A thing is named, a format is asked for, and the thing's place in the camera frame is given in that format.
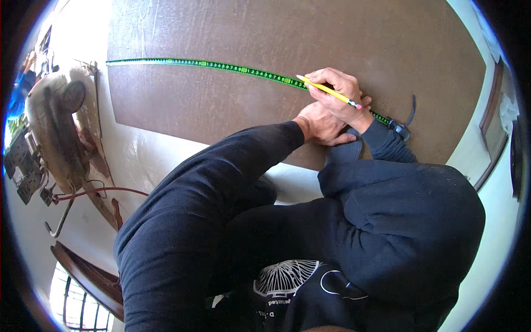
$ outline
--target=window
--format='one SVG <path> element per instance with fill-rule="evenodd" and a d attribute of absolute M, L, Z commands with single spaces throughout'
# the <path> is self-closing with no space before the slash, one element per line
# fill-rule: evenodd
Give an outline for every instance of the window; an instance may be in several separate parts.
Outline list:
<path fill-rule="evenodd" d="M 111 331 L 114 316 L 87 294 L 59 262 L 55 266 L 50 305 L 70 331 Z"/>

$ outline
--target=left hand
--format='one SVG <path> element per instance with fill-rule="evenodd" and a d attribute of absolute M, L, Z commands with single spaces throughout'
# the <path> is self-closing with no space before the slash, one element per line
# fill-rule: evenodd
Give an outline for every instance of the left hand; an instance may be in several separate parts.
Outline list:
<path fill-rule="evenodd" d="M 304 133 L 304 142 L 334 146 L 356 140 L 356 135 L 339 132 L 347 125 L 336 118 L 320 102 L 309 104 L 293 119 Z"/>

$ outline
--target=plywood sheet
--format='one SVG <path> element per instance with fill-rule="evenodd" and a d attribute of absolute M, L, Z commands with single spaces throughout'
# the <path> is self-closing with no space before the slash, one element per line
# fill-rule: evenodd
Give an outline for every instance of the plywood sheet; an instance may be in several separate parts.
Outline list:
<path fill-rule="evenodd" d="M 420 161 L 444 164 L 472 116 L 485 65 L 446 1 L 113 1 L 108 59 L 195 58 L 294 77 L 335 67 L 358 77 L 373 110 L 405 122 Z M 291 120 L 306 91 L 236 73 L 169 65 L 109 67 L 118 123 L 212 144 Z M 287 163 L 323 165 L 303 146 Z"/>

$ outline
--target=wrist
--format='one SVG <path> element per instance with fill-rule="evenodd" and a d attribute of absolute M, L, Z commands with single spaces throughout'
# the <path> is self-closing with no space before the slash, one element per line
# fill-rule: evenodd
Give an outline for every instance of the wrist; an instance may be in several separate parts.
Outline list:
<path fill-rule="evenodd" d="M 364 110 L 356 119 L 349 121 L 347 124 L 354 128 L 359 134 L 363 134 L 374 121 L 374 116 L 368 111 Z"/>
<path fill-rule="evenodd" d="M 304 134 L 304 143 L 308 143 L 308 141 L 312 138 L 310 134 L 310 120 L 298 115 L 292 121 L 298 124 L 298 126 L 301 128 L 301 131 Z"/>

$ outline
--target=sleeve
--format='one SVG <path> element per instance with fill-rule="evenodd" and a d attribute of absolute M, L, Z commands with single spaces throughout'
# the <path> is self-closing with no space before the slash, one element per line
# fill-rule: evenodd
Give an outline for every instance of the sleeve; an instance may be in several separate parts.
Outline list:
<path fill-rule="evenodd" d="M 293 121 L 231 135 L 176 167 L 118 232 L 126 331 L 200 330 L 236 195 L 304 143 Z"/>
<path fill-rule="evenodd" d="M 416 163 L 417 158 L 400 139 L 398 133 L 387 129 L 377 120 L 361 135 L 376 160 Z"/>

